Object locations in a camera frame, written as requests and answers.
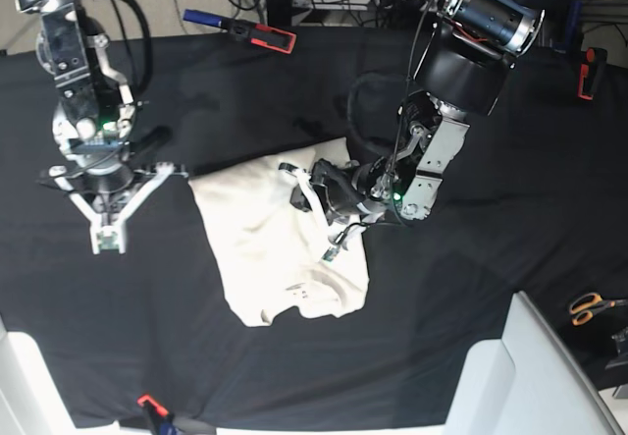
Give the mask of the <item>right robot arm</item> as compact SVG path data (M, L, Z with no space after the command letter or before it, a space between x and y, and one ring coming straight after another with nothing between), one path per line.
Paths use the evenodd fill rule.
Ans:
M22 13L40 22L35 54L52 77L58 102L52 135L73 168L52 166L40 184L61 191L89 223L93 253L128 250L132 215L169 178L185 177L185 167L146 159L170 138L156 127L133 136L143 107L139 96L152 77L152 41L148 22L135 0L126 3L142 31L144 75L139 84L116 69L108 56L104 27L91 18L82 0L16 0Z

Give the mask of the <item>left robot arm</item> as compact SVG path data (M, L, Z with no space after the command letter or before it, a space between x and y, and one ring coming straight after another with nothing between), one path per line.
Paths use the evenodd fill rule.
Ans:
M403 78L393 144L364 137L357 97L385 74L360 76L349 91L351 134L376 158L340 166L319 159L308 169L284 164L296 178L290 202L312 214L326 235L321 257L330 262L348 242L382 226L386 215L411 226L426 219L437 200L445 169L461 150L468 115L493 110L509 72L535 42L548 8L569 0L429 0Z

